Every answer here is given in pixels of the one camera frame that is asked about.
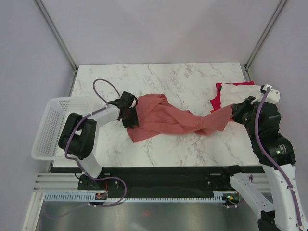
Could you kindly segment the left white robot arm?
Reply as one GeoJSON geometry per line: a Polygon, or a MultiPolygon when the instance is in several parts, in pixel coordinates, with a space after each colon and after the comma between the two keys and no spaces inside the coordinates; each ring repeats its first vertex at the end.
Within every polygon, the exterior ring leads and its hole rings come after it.
{"type": "Polygon", "coordinates": [[[95,189],[105,185],[102,167],[95,158],[99,129],[113,121],[122,121],[124,128],[139,126],[136,106],[138,100],[131,93],[123,92],[119,99],[110,101],[101,109],[87,115],[71,113],[60,135],[58,146],[64,150],[67,159],[77,163],[89,177],[89,184],[95,189]]]}

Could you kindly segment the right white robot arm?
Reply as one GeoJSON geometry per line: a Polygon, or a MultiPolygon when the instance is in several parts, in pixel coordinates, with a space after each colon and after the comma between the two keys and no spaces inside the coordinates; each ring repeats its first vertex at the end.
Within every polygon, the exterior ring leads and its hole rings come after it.
{"type": "Polygon", "coordinates": [[[267,176],[273,201],[258,191],[239,166],[225,169],[221,186],[240,194],[256,215],[259,230],[306,231],[308,220],[296,191],[295,154],[291,143],[279,133],[281,114],[277,106],[250,96],[232,105],[231,118],[245,127],[267,176]]]}

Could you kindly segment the pink t shirt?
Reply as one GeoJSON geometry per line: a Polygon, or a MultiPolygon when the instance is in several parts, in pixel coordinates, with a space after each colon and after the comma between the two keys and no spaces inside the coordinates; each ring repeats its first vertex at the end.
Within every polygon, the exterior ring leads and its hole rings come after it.
{"type": "Polygon", "coordinates": [[[127,133],[133,143],[159,134],[196,133],[208,136],[216,131],[223,131],[232,116],[231,105],[205,116],[194,115],[189,110],[181,110],[171,105],[163,94],[140,96],[136,111],[139,125],[127,128],[127,133]]]}

